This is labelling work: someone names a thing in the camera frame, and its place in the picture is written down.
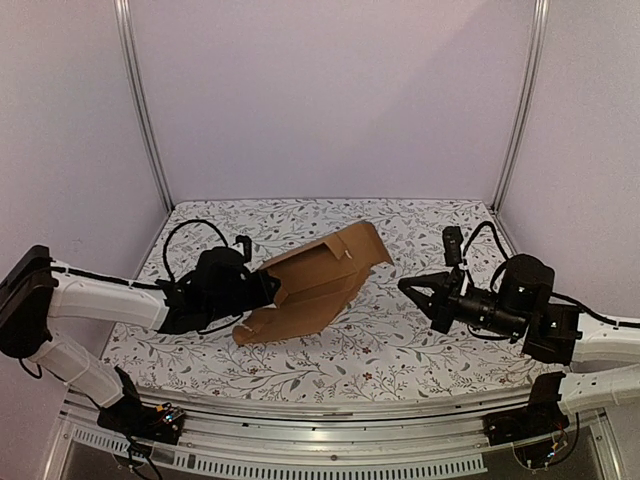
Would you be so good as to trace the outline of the brown cardboard box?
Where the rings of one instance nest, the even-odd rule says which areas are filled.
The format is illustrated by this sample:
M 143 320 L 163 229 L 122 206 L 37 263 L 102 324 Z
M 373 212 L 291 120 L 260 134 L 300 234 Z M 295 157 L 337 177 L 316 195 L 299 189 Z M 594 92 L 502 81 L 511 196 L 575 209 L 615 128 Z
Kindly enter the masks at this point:
M 273 307 L 254 310 L 233 328 L 239 346 L 265 344 L 321 332 L 352 301 L 380 264 L 393 263 L 368 221 L 290 250 L 259 270 L 278 279 Z

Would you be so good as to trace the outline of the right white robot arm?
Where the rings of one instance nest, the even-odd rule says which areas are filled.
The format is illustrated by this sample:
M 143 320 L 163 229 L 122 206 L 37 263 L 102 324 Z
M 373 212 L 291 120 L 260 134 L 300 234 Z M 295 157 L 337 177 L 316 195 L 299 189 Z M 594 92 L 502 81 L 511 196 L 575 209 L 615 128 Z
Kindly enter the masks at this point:
M 399 290 L 426 315 L 433 330 L 446 334 L 455 322 L 484 329 L 545 364 L 570 366 L 612 361 L 602 372 L 553 372 L 536 378 L 517 427 L 537 436 L 556 412 L 635 403 L 639 399 L 639 323 L 598 314 L 552 290 L 555 273 L 537 258 L 518 254 L 494 274 L 498 290 L 473 286 L 460 267 L 450 272 L 402 278 Z

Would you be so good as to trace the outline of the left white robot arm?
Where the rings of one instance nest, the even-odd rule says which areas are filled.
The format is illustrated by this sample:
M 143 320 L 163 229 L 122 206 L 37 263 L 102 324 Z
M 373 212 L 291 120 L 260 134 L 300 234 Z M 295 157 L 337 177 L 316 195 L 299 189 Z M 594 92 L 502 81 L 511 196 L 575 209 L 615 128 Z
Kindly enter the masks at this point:
M 149 415 L 128 378 L 56 330 L 54 319 L 126 323 L 165 335 L 202 332 L 217 320 L 273 304 L 280 280 L 250 271 L 248 260 L 232 248 L 215 247 L 181 279 L 149 284 L 73 268 L 36 245 L 1 283 L 1 352 L 49 370 L 110 408 L 126 433 L 141 433 Z

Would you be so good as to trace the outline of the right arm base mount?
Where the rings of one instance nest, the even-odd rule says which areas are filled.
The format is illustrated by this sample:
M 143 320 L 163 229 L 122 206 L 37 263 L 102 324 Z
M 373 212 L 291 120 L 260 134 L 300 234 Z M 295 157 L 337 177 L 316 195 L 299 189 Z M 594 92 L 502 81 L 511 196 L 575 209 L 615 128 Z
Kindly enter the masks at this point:
M 525 406 L 484 415 L 483 432 L 489 444 L 517 442 L 568 427 L 569 418 L 559 408 L 565 377 L 564 372 L 543 374 L 536 378 Z

